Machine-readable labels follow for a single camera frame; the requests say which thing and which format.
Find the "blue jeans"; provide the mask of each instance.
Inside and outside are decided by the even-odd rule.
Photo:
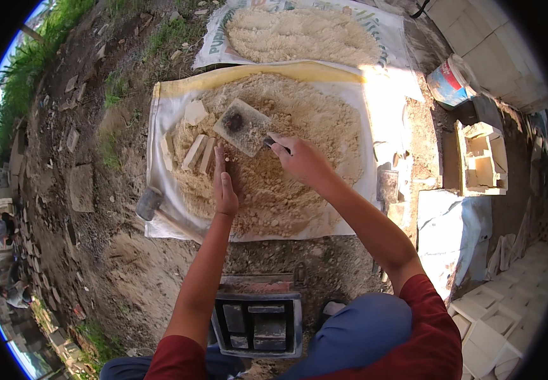
[[[308,356],[278,376],[297,380],[338,370],[365,367],[378,361],[411,336],[411,308],[398,297],[369,293],[329,318],[308,346]],[[100,371],[101,380],[142,380],[152,357],[118,358]],[[209,377],[226,379],[244,370],[239,358],[223,355],[218,347],[206,352]]]

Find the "person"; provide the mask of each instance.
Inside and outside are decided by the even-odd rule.
[[[3,247],[11,246],[17,236],[16,219],[7,212],[0,214],[0,243]]]
[[[0,285],[0,296],[15,308],[26,309],[31,304],[31,292],[29,285],[18,280],[14,285]]]
[[[307,357],[278,379],[459,379],[460,332],[425,275],[416,250],[396,224],[361,197],[309,141],[268,133],[282,168],[329,202],[388,273],[394,295],[364,294],[334,313],[316,333]],[[238,210],[223,149],[216,148],[216,213],[181,286],[171,321],[153,357],[118,358],[102,380],[223,379],[244,368],[233,356],[222,373],[207,347],[232,220]]]

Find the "red sleeve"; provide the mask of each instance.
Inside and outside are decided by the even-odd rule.
[[[206,352],[194,339],[162,338],[144,380],[206,379]]]
[[[418,274],[407,280],[400,298],[412,312],[411,338],[407,343],[367,367],[310,379],[459,379],[462,376],[460,332],[429,278]]]

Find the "dirt ground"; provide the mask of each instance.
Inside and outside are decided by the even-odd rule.
[[[88,318],[100,322],[109,336],[119,337],[126,349],[153,350],[169,321],[198,246],[193,241],[145,238],[144,224],[134,214],[136,202],[146,185],[145,143],[150,91],[141,91],[141,86],[135,86],[137,89],[127,99],[107,111],[103,103],[105,79],[111,71],[141,72],[151,64],[141,61],[141,51],[159,23],[170,17],[177,7],[175,2],[147,3],[145,11],[154,19],[137,35],[135,28],[144,25],[144,18],[141,19],[138,13],[110,26],[99,36],[96,31],[106,23],[105,3],[99,1],[82,18],[39,84],[27,127],[27,180],[21,193],[35,244],[41,248],[42,267],[61,294],[59,319],[69,325],[77,323],[71,309],[80,303]],[[410,9],[415,6],[410,3],[403,4]],[[205,24],[207,17],[195,16],[190,8],[192,4],[183,5],[179,11],[186,20]],[[410,56],[426,98],[425,103],[407,99],[406,121],[413,134],[412,178],[433,177],[439,187],[442,184],[441,133],[452,130],[454,120],[433,101],[424,75],[451,51],[441,36],[431,31],[433,25],[427,24],[430,20],[409,19],[401,6],[385,5],[386,11],[405,12],[405,25],[411,35],[408,38]],[[183,53],[167,73],[167,80],[194,74],[189,66],[201,42],[187,42],[195,44],[194,49]],[[95,55],[103,43],[108,46],[108,55],[104,61],[97,61]],[[59,111],[58,107],[71,96],[71,93],[65,94],[65,87],[74,75],[79,76],[79,83],[86,76],[93,78],[87,81],[85,95],[76,109]],[[133,114],[140,117],[135,120],[137,127],[128,132]],[[66,148],[67,135],[72,128],[80,133],[73,153]],[[99,136],[103,131],[111,130],[121,131],[122,135],[132,133],[132,138],[126,136],[127,145],[120,147],[118,170],[106,167],[98,151]],[[50,159],[53,169],[46,166]],[[521,162],[525,162],[524,159],[524,156],[518,156]],[[68,190],[71,169],[86,163],[94,165],[93,213],[73,211]],[[509,166],[512,176],[514,164],[510,156]],[[405,232],[414,243],[417,240],[417,193],[427,188],[434,187],[420,183],[411,187],[411,223]],[[514,207],[500,202],[500,207]],[[493,203],[498,209],[498,200]],[[516,232],[516,220],[520,223],[522,214],[513,217],[501,211],[500,215],[513,220],[514,224],[509,222],[507,225],[509,232]],[[392,293],[390,283],[383,283],[379,272],[372,273],[372,258],[354,236],[231,243],[224,272],[292,272],[300,261],[308,268],[308,284],[302,300],[304,345],[315,332],[318,312],[325,300],[349,301],[368,292]],[[270,378],[291,363],[258,360],[245,378]]]

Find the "hand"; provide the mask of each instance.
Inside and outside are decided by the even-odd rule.
[[[331,178],[337,176],[327,157],[312,142],[298,137],[283,137],[273,132],[268,132],[268,135],[276,142],[271,149],[280,159],[282,168],[301,183],[318,192]],[[290,155],[285,147],[291,149]]]
[[[215,192],[215,212],[235,217],[238,212],[238,196],[232,187],[232,177],[225,171],[225,150],[221,143],[215,147],[215,175],[212,186]]]

